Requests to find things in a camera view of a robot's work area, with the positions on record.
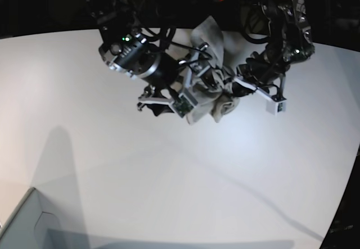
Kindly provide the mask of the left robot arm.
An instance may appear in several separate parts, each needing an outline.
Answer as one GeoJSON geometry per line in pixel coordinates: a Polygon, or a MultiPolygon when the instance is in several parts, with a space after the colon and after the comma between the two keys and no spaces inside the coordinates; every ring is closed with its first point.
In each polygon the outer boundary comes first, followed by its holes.
{"type": "Polygon", "coordinates": [[[260,9],[267,19],[269,34],[255,39],[247,30],[248,20],[239,22],[239,32],[252,44],[264,44],[261,53],[253,52],[238,65],[232,84],[237,98],[262,93],[275,102],[284,99],[286,73],[291,65],[305,62],[314,54],[311,26],[304,0],[237,0],[238,7],[260,9]]]}

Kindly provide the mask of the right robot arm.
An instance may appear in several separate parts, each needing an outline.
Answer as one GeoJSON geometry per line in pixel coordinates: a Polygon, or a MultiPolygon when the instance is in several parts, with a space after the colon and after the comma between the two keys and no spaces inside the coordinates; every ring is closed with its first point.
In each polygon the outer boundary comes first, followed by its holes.
{"type": "Polygon", "coordinates": [[[213,58],[207,43],[176,43],[172,26],[144,34],[147,27],[133,0],[87,0],[87,6],[101,34],[98,51],[104,64],[147,84],[138,98],[138,111],[147,107],[155,116],[185,117],[200,107],[194,88],[200,69],[208,70],[213,58]]]}

